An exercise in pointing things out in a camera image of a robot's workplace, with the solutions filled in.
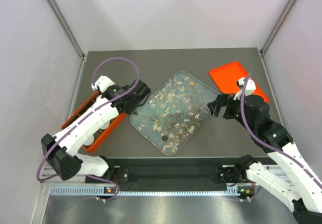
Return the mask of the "orange box lid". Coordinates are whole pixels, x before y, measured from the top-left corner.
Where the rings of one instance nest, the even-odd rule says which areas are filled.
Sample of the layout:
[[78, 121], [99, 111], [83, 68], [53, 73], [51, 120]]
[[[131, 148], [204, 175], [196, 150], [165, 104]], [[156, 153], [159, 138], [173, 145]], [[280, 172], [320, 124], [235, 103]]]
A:
[[[238, 61], [233, 61], [214, 68], [209, 71], [209, 74], [221, 92], [234, 95], [239, 91], [236, 84], [237, 80], [240, 78], [246, 78], [248, 75], [247, 71]], [[269, 103], [268, 97], [257, 84], [253, 95], [261, 96], [266, 103]]]

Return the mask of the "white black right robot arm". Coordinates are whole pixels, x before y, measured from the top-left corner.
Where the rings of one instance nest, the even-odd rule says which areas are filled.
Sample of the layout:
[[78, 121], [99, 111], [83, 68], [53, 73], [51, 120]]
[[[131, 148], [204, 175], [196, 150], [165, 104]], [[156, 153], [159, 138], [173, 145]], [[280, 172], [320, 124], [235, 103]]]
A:
[[223, 181], [254, 182], [279, 199], [297, 223], [321, 223], [321, 180], [304, 160], [286, 128], [270, 118], [270, 107], [263, 98], [249, 95], [236, 100], [234, 95], [219, 94], [207, 106], [213, 117], [225, 107], [224, 119], [239, 122], [289, 179], [284, 181], [260, 161], [245, 155], [231, 168], [230, 177], [222, 177]]

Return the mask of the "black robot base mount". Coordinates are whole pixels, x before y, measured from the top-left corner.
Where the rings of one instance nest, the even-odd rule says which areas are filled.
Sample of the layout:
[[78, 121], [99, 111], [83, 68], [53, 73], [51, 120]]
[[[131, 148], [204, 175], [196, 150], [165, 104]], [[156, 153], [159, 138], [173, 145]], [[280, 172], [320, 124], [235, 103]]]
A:
[[249, 183], [245, 174], [250, 156], [241, 158], [112, 158], [110, 169], [96, 180], [86, 177], [86, 183], [104, 183], [114, 180], [125, 187], [160, 187], [195, 183], [207, 187], [221, 184]]

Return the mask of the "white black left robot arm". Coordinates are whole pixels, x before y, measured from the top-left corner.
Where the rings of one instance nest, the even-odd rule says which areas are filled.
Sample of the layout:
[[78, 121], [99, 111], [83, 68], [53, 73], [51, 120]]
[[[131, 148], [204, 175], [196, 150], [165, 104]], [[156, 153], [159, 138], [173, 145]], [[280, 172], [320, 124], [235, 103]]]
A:
[[94, 134], [122, 113], [133, 114], [149, 96], [151, 89], [141, 80], [123, 87], [106, 76], [92, 84], [98, 92], [95, 103], [78, 119], [55, 135], [46, 134], [41, 139], [45, 161], [61, 180], [75, 175], [97, 176], [103, 182], [113, 179], [114, 170], [105, 157], [79, 154], [79, 149], [94, 141]]

